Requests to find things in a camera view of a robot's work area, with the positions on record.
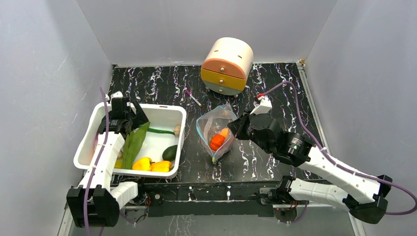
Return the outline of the clear zip top bag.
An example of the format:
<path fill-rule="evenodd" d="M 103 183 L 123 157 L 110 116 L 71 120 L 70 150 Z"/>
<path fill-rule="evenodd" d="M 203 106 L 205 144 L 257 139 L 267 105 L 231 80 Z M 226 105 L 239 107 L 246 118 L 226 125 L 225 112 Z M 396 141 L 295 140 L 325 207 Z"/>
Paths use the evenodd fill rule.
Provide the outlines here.
<path fill-rule="evenodd" d="M 234 136 L 229 130 L 228 136 L 220 149 L 213 151 L 209 147 L 211 138 L 227 127 L 227 124 L 237 119 L 230 104 L 217 106 L 205 113 L 196 121 L 196 128 L 202 142 L 203 148 L 211 156 L 213 163 L 217 162 L 225 153 L 229 152 L 234 143 Z"/>

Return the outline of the orange pumpkin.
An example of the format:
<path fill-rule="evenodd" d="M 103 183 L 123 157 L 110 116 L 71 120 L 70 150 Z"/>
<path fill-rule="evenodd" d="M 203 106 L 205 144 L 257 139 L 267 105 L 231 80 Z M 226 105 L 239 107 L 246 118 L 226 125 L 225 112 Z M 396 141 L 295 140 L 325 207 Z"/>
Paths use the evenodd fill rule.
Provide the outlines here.
<path fill-rule="evenodd" d="M 211 138 L 209 147 L 211 150 L 217 151 L 218 149 L 222 147 L 224 142 L 225 142 L 225 137 L 220 134 L 216 134 Z"/>

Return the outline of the dark green avocado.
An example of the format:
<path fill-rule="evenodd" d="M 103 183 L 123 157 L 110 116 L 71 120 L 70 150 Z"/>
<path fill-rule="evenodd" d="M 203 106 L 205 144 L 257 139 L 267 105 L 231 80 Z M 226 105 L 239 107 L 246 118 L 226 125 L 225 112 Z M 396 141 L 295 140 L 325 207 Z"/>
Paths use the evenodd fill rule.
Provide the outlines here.
<path fill-rule="evenodd" d="M 178 148 L 177 145 L 173 145 L 173 146 L 166 148 L 162 153 L 162 159 L 164 161 L 173 162 L 177 155 L 177 148 Z"/>

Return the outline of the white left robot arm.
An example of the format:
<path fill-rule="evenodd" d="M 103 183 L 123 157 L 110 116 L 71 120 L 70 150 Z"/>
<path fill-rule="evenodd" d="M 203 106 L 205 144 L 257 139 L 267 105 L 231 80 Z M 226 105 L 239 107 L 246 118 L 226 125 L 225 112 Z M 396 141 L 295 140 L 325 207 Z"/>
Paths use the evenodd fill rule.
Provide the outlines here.
<path fill-rule="evenodd" d="M 120 151 L 126 153 L 127 137 L 149 120 L 141 106 L 128 97 L 113 97 L 96 105 L 74 159 L 91 157 L 78 186 L 68 190 L 66 201 L 76 227 L 113 227 L 129 201 L 145 202 L 147 192 L 137 182 L 111 188 Z"/>

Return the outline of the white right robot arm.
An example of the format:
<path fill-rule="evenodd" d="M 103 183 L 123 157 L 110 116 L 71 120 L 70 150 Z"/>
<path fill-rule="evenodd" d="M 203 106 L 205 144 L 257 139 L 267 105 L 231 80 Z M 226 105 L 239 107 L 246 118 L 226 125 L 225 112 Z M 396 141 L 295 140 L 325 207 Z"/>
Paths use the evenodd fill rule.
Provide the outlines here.
<path fill-rule="evenodd" d="M 348 211 L 369 224 L 379 223 L 387 214 L 385 197 L 390 186 L 380 181 L 391 182 L 388 176 L 381 175 L 373 180 L 362 177 L 356 170 L 347 172 L 347 165 L 327 159 L 309 138 L 283 130 L 269 114 L 245 112 L 227 127 L 235 138 L 252 141 L 280 163 L 308 170 L 330 182 L 320 184 L 284 176 L 276 189 L 259 190 L 257 195 L 263 204 L 313 201 Z"/>

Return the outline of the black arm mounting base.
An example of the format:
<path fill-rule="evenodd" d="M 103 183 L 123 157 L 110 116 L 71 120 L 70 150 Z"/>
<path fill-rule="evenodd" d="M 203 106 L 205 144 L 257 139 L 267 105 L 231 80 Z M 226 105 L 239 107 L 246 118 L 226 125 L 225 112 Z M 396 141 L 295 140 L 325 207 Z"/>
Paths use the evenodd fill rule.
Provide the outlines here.
<path fill-rule="evenodd" d="M 278 181 L 144 183 L 150 197 L 150 217 L 174 215 L 256 215 L 292 221 L 300 216 L 301 202 L 272 200 Z"/>

